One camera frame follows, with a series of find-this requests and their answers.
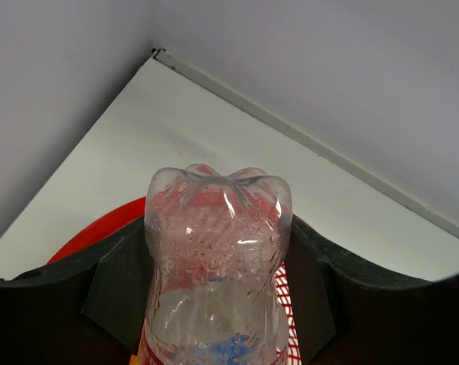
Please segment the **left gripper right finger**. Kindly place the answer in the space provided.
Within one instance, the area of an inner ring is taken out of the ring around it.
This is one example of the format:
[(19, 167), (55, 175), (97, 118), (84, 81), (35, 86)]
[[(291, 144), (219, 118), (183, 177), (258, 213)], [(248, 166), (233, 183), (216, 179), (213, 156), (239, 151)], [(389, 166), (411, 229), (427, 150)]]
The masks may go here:
[(459, 274), (426, 281), (292, 221), (285, 259), (304, 364), (459, 364)]

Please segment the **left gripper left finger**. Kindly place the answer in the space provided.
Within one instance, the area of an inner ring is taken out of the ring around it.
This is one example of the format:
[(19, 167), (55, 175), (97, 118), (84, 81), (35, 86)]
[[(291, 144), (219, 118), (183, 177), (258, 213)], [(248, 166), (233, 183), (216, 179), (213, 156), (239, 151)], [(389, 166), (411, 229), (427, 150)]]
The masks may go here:
[(64, 259), (0, 279), (0, 364), (128, 364), (152, 269), (139, 218)]

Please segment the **crushed red label bottle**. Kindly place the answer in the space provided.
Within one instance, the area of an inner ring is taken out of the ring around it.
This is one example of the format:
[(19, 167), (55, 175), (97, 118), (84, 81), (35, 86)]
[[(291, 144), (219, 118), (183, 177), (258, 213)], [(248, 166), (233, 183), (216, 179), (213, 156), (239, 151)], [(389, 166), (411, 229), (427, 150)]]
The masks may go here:
[(288, 183), (260, 169), (223, 176), (193, 164), (153, 175), (144, 227), (154, 271), (139, 363), (286, 363), (275, 276), (291, 225)]

